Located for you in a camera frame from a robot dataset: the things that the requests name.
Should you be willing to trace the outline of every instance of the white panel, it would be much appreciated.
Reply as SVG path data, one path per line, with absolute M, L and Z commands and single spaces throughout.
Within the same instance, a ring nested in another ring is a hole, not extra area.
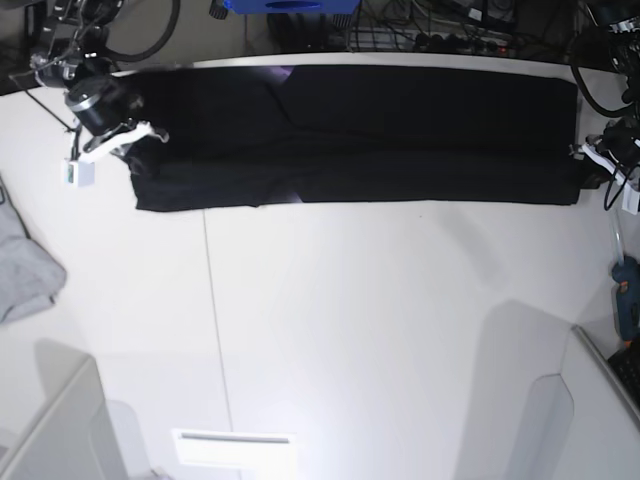
M 126 480 L 93 358 L 34 415 L 0 462 L 2 480 Z
M 284 61 L 570 78 L 438 55 Z M 619 101 L 614 76 L 587 79 Z M 583 109 L 580 136 L 605 122 Z M 206 219 L 234 427 L 297 434 L 303 479 L 499 478 L 532 382 L 559 372 L 569 322 L 606 318 L 613 336 L 600 192 L 571 208 L 283 205 Z
M 549 480 L 558 465 L 573 420 L 573 399 L 562 377 L 531 386 L 509 459 L 509 480 Z
M 562 367 L 574 420 L 552 480 L 638 478 L 640 431 L 586 347 L 571 335 Z
M 34 94 L 71 120 L 61 91 Z M 23 94 L 0 98 L 0 111 L 0 174 L 34 239 L 68 272 L 55 308 L 0 327 L 0 345 L 50 338 L 91 353 L 107 398 L 135 413 L 150 465 L 185 480 L 211 478 L 179 465 L 170 433 L 230 427 L 202 213 L 136 211 L 128 169 L 115 158 L 97 166 L 95 186 L 62 185 L 62 128 Z M 0 379 L 38 382 L 35 360 L 19 360 Z M 32 413 L 32 397 L 24 411 L 19 397 L 10 401 L 15 418 Z
M 296 445 L 291 435 L 174 430 L 173 438 L 185 465 L 241 469 L 261 480 L 296 479 Z

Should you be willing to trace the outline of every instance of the gray cloth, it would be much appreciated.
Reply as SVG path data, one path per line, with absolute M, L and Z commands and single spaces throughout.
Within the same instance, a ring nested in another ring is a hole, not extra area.
M 67 274 L 30 240 L 0 180 L 0 323 L 53 305 Z

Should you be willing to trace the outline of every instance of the black cloth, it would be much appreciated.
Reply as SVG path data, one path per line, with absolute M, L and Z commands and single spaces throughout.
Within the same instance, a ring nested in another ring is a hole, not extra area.
M 124 80 L 165 128 L 126 157 L 138 208 L 470 200 L 570 205 L 577 89 L 442 68 L 189 69 Z

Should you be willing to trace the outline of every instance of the white tabletop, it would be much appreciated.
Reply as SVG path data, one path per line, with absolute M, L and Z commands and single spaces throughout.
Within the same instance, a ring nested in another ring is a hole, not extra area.
M 298 64 L 571 81 L 564 66 L 449 55 L 288 55 L 197 66 Z M 603 105 L 620 105 L 619 78 L 584 75 Z M 34 94 L 70 121 L 60 91 Z M 0 327 L 0 362 L 25 378 L 14 391 L 0 388 L 7 430 L 22 428 L 45 394 L 39 364 L 24 353 L 16 363 L 16 352 L 48 338 L 96 356 L 116 421 L 137 424 L 150 464 L 176 478 L 231 474 L 179 465 L 171 428 L 295 433 L 303 479 L 496 478 L 531 382 L 560 369 L 570 324 L 584 325 L 606 350 L 615 344 L 602 191 L 583 193 L 572 207 L 138 212 L 122 162 L 100 163 L 94 187 L 63 186 L 69 139 L 60 126 L 23 94 L 0 98 L 0 110 L 0 174 L 34 239 L 69 272 L 54 309 Z M 579 137 L 605 123 L 581 106 Z M 637 220 L 625 216 L 623 225 L 628 249 L 640 253 Z

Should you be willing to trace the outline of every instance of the electronic equipment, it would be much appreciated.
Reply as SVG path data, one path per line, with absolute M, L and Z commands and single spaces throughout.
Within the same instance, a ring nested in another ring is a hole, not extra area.
M 124 1 L 56 0 L 33 49 L 31 70 L 12 76 L 18 86 L 17 78 L 35 74 L 42 86 L 68 90 L 65 103 L 78 123 L 73 129 L 70 162 L 92 163 L 107 153 L 124 155 L 135 141 L 145 136 L 168 141 L 167 132 L 139 117 L 143 95 L 130 91 L 112 73 L 117 69 L 116 62 L 140 62 L 167 43 L 178 21 L 180 0 L 171 0 L 171 16 L 160 39 L 135 55 L 115 52 L 106 46 L 109 24 L 120 13 Z M 92 138 L 80 148 L 83 130 Z
M 625 342 L 635 340 L 640 334 L 640 267 L 635 258 L 625 256 L 622 264 L 616 263 L 611 271 L 616 289 L 616 330 Z
M 581 32 L 571 49 L 571 71 L 587 103 L 599 114 L 612 120 L 602 135 L 591 135 L 580 152 L 609 174 L 604 199 L 605 210 L 611 209 L 622 195 L 622 209 L 633 214 L 640 203 L 640 4 L 628 1 L 604 1 L 587 4 L 595 23 Z M 616 110 L 602 107 L 590 94 L 578 68 L 578 55 L 585 41 L 594 34 L 604 34 L 611 63 L 627 77 L 627 89 L 622 94 L 624 106 Z M 612 186 L 618 190 L 610 198 Z
M 359 0 L 212 0 L 209 14 L 218 20 L 227 18 L 229 10 L 249 13 L 309 13 L 351 16 Z
M 375 52 L 419 52 L 448 53 L 460 55 L 486 55 L 509 58 L 513 50 L 509 48 L 511 37 L 494 32 L 480 33 L 470 37 L 460 26 L 431 29 L 431 32 L 415 28 L 359 27 L 350 36 L 354 51 Z

